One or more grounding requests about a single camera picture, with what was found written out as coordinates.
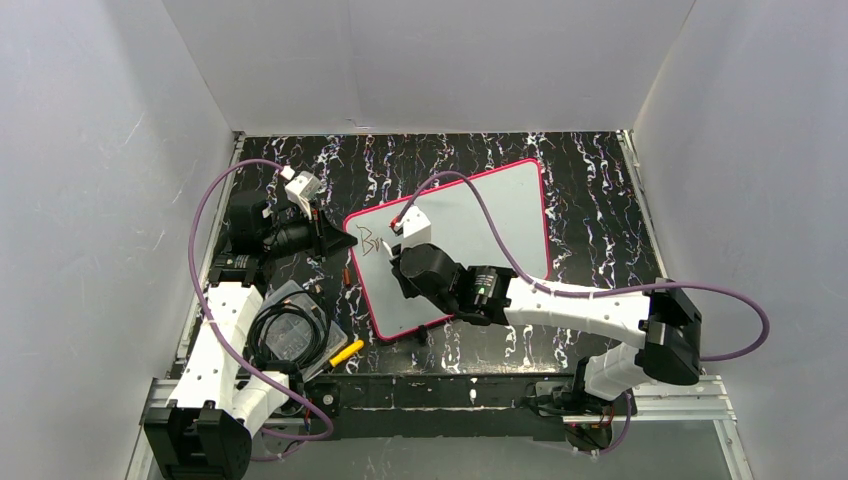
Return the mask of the white marker pen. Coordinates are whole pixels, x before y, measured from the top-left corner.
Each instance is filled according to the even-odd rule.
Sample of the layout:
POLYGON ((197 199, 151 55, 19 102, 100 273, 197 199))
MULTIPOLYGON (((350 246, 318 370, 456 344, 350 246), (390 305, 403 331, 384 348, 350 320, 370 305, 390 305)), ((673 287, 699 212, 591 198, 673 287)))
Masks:
POLYGON ((381 249, 383 253, 389 258, 393 258, 395 254, 393 253, 392 246, 389 245, 386 241, 381 242, 381 249))

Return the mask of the pink framed whiteboard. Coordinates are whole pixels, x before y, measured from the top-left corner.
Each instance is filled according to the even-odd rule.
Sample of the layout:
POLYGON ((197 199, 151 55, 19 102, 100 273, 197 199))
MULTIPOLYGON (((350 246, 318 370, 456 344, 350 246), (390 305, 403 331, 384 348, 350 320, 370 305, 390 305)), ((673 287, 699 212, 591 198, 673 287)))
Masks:
MULTIPOLYGON (((534 159, 471 176, 498 233, 519 265, 531 276, 552 275, 542 168, 534 159)), ((405 199, 387 202, 347 216, 344 230, 358 239, 352 256, 376 336, 392 341, 446 320, 446 315, 422 297, 407 299, 391 273, 381 249, 386 241, 400 243, 389 227, 405 199)), ((432 224, 431 239, 464 266, 508 266, 473 192, 462 181, 445 180, 414 202, 432 224)))

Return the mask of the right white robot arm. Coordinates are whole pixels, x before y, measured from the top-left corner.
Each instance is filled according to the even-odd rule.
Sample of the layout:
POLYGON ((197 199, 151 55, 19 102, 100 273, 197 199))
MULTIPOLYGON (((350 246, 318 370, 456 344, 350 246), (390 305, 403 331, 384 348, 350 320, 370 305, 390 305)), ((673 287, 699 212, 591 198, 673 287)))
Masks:
POLYGON ((546 325, 617 341, 581 362, 573 391, 611 402, 651 381, 690 386, 701 372, 702 317, 679 288, 612 294, 594 288, 557 296, 559 284, 524 281, 505 267, 464 267, 432 244, 398 250, 392 273, 403 295, 423 297, 448 316, 477 326, 546 325))

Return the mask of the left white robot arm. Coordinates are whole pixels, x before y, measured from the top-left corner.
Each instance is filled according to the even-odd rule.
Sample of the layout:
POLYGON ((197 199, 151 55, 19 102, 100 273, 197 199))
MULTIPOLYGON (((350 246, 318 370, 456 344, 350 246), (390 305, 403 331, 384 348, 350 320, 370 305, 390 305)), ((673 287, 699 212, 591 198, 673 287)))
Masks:
POLYGON ((291 280, 272 288, 272 271, 285 258, 323 261, 355 243, 317 200, 231 198, 187 364, 144 421, 163 477, 240 479, 265 422, 304 408, 305 384, 335 365, 345 336, 319 287, 291 280))

